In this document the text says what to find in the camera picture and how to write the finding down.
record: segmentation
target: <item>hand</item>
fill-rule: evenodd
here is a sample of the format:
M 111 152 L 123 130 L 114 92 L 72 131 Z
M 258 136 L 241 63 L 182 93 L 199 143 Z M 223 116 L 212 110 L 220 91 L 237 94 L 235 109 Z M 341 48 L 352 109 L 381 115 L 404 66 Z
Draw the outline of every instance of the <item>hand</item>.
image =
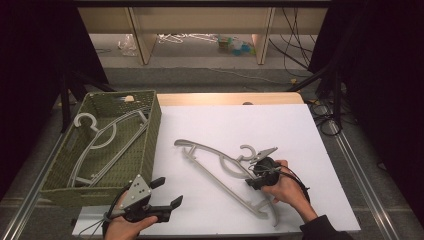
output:
M 124 197 L 127 193 L 125 192 L 118 201 L 117 206 L 121 205 Z M 146 229 L 158 221 L 156 216 L 148 217 L 140 222 L 131 223 L 125 220 L 123 217 L 117 217 L 112 220 L 109 224 L 109 228 L 106 232 L 105 240 L 132 240 L 143 229 Z
M 281 166 L 288 167 L 286 160 L 276 160 Z M 282 167 L 282 172 L 291 174 L 287 168 Z M 274 196 L 273 203 L 279 201 L 290 204 L 300 214 L 305 223 L 317 218 L 315 210 L 311 204 L 306 200 L 305 195 L 302 192 L 299 184 L 293 179 L 280 175 L 278 182 L 273 186 L 263 186 L 261 189 L 264 193 L 269 193 Z

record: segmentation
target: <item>white table surface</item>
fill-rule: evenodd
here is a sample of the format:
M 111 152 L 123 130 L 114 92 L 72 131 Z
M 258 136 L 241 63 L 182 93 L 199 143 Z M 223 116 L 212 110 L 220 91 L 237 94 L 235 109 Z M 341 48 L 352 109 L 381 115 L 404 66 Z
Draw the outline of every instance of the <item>white table surface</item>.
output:
M 150 203 L 169 205 L 180 195 L 184 199 L 168 223 L 154 224 L 143 230 L 141 236 L 281 235 L 299 232 L 303 224 L 296 211 L 284 203 L 275 205 L 279 222 L 276 227 L 269 207 L 262 209 L 268 212 L 268 217 L 258 218 L 185 158 L 183 147 L 174 146 L 177 139 L 215 148 L 233 158 L 250 155 L 249 150 L 240 149 L 244 144 L 257 152 L 278 147 L 270 157 L 288 160 L 289 167 L 310 187 L 311 203 L 317 214 L 326 214 L 336 230 L 360 230 L 307 105 L 162 106 L 161 109 L 153 179 L 166 177 L 166 183 L 153 190 Z M 247 186 L 243 179 L 224 172 L 218 156 L 202 150 L 196 150 L 195 156 L 244 200 L 257 204 L 263 198 L 260 191 Z M 83 207 L 73 234 L 78 235 L 101 219 L 107 209 L 108 206 Z M 82 236 L 91 235 L 93 230 L 85 231 Z M 101 235 L 101 228 L 94 235 Z

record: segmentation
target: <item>metal rail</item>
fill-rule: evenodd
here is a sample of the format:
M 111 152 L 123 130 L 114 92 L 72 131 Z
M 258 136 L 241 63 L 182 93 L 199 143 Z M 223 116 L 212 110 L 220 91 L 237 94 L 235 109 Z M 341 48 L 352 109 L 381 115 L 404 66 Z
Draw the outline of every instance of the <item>metal rail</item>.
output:
M 9 222 L 9 225 L 7 226 L 7 229 L 2 236 L 3 240 L 16 240 L 19 239 L 22 231 L 25 228 L 26 223 L 28 222 L 32 211 L 34 210 L 35 205 L 37 204 L 38 198 L 39 198 L 39 190 L 42 186 L 42 182 L 44 180 L 44 177 L 47 173 L 47 170 L 49 169 L 50 164 L 52 163 L 54 156 L 59 149 L 60 144 L 63 141 L 64 133 L 61 133 L 59 135 L 59 138 L 57 139 L 53 150 L 50 152 L 49 157 L 47 158 L 47 161 L 44 163 L 43 168 L 41 169 L 40 173 L 37 176 L 37 179 L 35 180 L 34 184 L 32 185 L 29 193 L 25 197 L 25 199 L 22 202 L 22 205 L 19 207 L 18 211 L 16 212 L 15 216 L 12 218 L 12 220 Z
M 337 124 L 331 120 L 330 126 L 333 133 L 336 133 Z M 390 216 L 374 191 L 343 130 L 335 138 L 384 239 L 400 239 Z

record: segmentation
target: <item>green basket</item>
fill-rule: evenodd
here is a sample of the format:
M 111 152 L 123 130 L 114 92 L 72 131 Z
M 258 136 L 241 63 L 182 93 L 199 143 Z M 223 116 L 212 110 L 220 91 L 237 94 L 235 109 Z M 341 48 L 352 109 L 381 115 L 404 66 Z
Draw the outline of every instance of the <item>green basket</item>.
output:
M 134 101 L 124 101 L 132 96 Z M 109 205 L 129 180 L 141 174 L 149 183 L 152 179 L 153 161 L 161 120 L 161 109 L 155 91 L 138 92 L 95 92 L 88 93 L 78 111 L 90 113 L 102 129 L 117 117 L 142 107 L 149 107 L 150 119 L 146 131 L 124 152 L 113 167 L 93 187 L 67 187 L 71 172 L 84 149 L 95 136 L 90 129 L 91 120 L 81 118 L 81 126 L 69 128 L 51 166 L 40 193 L 43 198 L 65 207 Z M 79 177 L 90 179 L 98 173 L 134 136 L 140 128 L 140 118 L 129 118 L 117 124 L 116 136 L 106 147 L 92 149 L 87 154 Z M 106 142 L 112 135 L 112 128 L 106 130 L 96 145 Z

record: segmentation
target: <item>sleeve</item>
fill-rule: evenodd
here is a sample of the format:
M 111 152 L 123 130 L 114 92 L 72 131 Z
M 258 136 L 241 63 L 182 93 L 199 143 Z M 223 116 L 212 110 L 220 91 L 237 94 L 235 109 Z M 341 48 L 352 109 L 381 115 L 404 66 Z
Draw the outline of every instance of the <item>sleeve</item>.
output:
M 300 226 L 300 230 L 303 232 L 303 240 L 353 240 L 347 232 L 336 231 L 326 215 Z

